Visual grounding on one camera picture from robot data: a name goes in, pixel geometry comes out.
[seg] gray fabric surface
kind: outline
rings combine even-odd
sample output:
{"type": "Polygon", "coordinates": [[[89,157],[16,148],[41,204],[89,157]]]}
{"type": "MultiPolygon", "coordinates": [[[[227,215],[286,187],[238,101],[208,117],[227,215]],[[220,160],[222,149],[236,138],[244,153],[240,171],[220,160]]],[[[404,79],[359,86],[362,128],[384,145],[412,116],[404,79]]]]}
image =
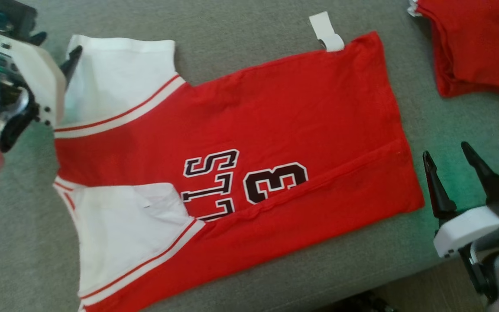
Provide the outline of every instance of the gray fabric surface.
{"type": "MultiPolygon", "coordinates": [[[[424,194],[430,150],[459,207],[483,202],[461,154],[468,140],[499,172],[499,95],[441,99],[424,23],[406,0],[26,0],[58,61],[72,34],[174,39],[178,72],[198,84],[250,65],[319,49],[308,16],[328,10],[346,42],[371,30],[384,41],[424,194]]],[[[0,175],[0,311],[76,311],[78,243],[51,188],[58,164],[50,129],[31,126],[0,175]]],[[[147,311],[308,311],[438,262],[427,207],[326,241],[170,298],[147,311]]]]}

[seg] basketball jersey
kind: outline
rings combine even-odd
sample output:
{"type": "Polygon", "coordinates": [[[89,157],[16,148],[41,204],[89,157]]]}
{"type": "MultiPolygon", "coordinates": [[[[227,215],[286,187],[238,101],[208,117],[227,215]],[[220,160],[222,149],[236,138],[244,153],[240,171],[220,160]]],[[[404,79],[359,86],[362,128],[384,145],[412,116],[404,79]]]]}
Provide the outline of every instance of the basketball jersey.
{"type": "Polygon", "coordinates": [[[499,93],[499,0],[418,0],[432,24],[435,75],[443,97],[499,93]]]}
{"type": "Polygon", "coordinates": [[[87,312],[137,311],[424,205],[374,32],[197,86],[172,41],[78,44],[54,186],[87,312]]]}

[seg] red fabric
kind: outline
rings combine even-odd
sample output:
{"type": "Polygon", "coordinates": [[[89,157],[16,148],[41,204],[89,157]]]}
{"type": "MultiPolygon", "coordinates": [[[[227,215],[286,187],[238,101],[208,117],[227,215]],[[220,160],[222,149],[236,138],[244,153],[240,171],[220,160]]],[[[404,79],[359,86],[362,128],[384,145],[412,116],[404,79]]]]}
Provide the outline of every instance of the red fabric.
{"type": "MultiPolygon", "coordinates": [[[[181,193],[217,186],[186,177],[185,161],[237,149],[228,195],[186,202],[213,222],[164,264],[87,312],[137,311],[153,302],[424,205],[390,89],[382,42],[362,36],[340,52],[295,55],[180,87],[123,126],[56,139],[59,176],[87,186],[172,182],[181,193]],[[308,181],[250,203],[248,172],[298,162],[308,181]]],[[[287,177],[286,184],[293,182],[287,177]]]]}
{"type": "Polygon", "coordinates": [[[499,0],[419,0],[432,22],[435,74],[443,97],[499,93],[499,0]]]}

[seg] wooden floor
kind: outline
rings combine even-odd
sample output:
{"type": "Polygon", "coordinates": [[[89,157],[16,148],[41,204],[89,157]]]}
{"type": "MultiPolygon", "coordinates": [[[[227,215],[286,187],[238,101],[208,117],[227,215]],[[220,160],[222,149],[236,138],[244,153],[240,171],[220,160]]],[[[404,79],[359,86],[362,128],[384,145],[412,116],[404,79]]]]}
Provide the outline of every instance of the wooden floor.
{"type": "Polygon", "coordinates": [[[460,259],[386,284],[373,292],[398,312],[483,312],[460,259]]]}

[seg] gray couch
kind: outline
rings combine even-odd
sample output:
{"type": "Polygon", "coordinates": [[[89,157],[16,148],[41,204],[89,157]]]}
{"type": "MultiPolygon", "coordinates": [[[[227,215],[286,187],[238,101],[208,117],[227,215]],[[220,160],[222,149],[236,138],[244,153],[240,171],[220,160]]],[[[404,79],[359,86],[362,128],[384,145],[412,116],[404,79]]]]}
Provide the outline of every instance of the gray couch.
{"type": "MultiPolygon", "coordinates": [[[[192,84],[321,48],[308,16],[327,10],[346,40],[377,30],[424,194],[430,150],[459,207],[483,202],[461,154],[469,141],[499,172],[499,95],[442,99],[424,22],[406,0],[24,0],[39,11],[44,45],[63,61],[72,34],[174,39],[192,84]]],[[[78,242],[52,189],[58,168],[49,128],[34,124],[0,175],[0,311],[76,311],[78,242]]],[[[430,203],[353,233],[190,290],[147,311],[309,311],[438,263],[430,203]]]]}

